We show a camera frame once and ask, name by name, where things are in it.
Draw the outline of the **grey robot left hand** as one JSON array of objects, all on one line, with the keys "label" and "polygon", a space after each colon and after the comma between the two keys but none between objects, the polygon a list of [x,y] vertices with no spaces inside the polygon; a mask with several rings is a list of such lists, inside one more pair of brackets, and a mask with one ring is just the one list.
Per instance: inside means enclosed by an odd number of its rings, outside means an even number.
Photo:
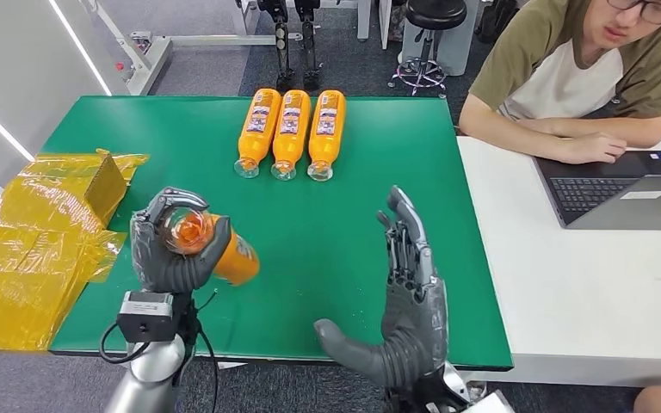
[{"label": "grey robot left hand", "polygon": [[213,239],[199,252],[185,256],[169,250],[158,227],[178,207],[202,212],[208,209],[208,204],[194,192],[166,187],[130,219],[133,270],[146,291],[190,293],[203,287],[230,243],[231,221],[220,216]]}]

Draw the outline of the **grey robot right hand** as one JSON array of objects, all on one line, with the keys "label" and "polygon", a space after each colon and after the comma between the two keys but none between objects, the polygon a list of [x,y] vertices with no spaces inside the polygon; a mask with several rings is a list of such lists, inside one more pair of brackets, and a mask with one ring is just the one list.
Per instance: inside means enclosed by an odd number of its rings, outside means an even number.
[{"label": "grey robot right hand", "polygon": [[411,389],[418,380],[442,371],[447,362],[446,287],[411,199],[394,185],[386,204],[395,218],[377,213],[388,255],[381,343],[348,338],[327,318],[315,321],[313,328],[321,348],[336,363],[376,385]]}]

